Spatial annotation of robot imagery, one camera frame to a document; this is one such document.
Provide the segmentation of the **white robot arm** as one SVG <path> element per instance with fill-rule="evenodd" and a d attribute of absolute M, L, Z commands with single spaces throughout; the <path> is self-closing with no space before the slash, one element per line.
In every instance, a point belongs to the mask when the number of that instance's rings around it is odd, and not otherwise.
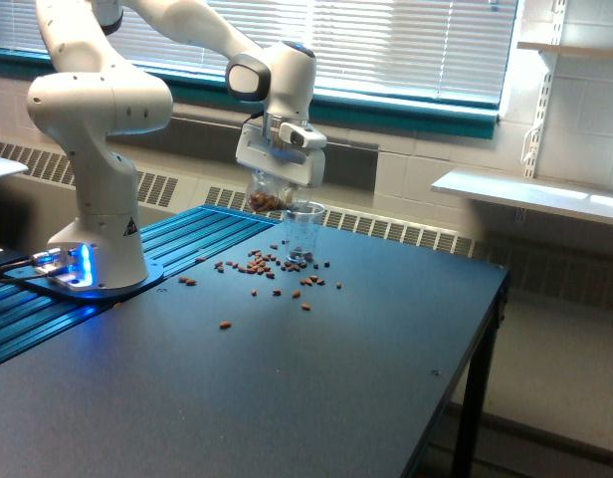
<path fill-rule="evenodd" d="M 136 170 L 107 140 L 164 128 L 173 98 L 108 41 L 126 10 L 175 42 L 225 57 L 229 93 L 262 105 L 262 124 L 242 129 L 240 164 L 306 187 L 323 177 L 326 139 L 308 120 L 316 73 L 309 48 L 261 47 L 203 1 L 40 1 L 36 17 L 54 72 L 31 84 L 27 109 L 72 166 L 78 214 L 49 240 L 54 256 L 39 272 L 74 292 L 119 290 L 148 276 Z"/>

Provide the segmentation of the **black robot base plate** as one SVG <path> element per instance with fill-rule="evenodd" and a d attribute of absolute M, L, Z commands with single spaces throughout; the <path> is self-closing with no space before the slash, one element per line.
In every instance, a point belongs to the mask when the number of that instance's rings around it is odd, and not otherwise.
<path fill-rule="evenodd" d="M 85 302 L 105 302 L 113 300 L 125 300 L 131 298 L 157 284 L 163 280 L 163 267 L 154 262 L 147 262 L 148 276 L 146 279 L 132 286 L 108 289 L 96 288 L 95 290 L 75 291 L 67 286 L 60 285 L 54 279 L 37 278 L 24 280 L 24 277 L 36 275 L 36 271 L 32 266 L 24 266 L 14 270 L 7 271 L 5 277 L 7 279 L 15 279 L 20 283 L 26 284 L 36 292 L 53 295 L 60 298 L 70 298 Z"/>

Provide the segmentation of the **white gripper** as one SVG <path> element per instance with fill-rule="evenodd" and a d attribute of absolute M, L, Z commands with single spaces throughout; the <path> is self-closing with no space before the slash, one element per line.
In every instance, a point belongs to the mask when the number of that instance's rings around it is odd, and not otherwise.
<path fill-rule="evenodd" d="M 247 123 L 242 127 L 236 149 L 239 164 L 254 170 L 266 172 L 291 183 L 282 188 L 282 202 L 293 205 L 301 186 L 320 187 L 325 168 L 322 149 L 299 151 L 295 146 L 286 150 L 273 149 L 267 144 L 263 130 Z"/>

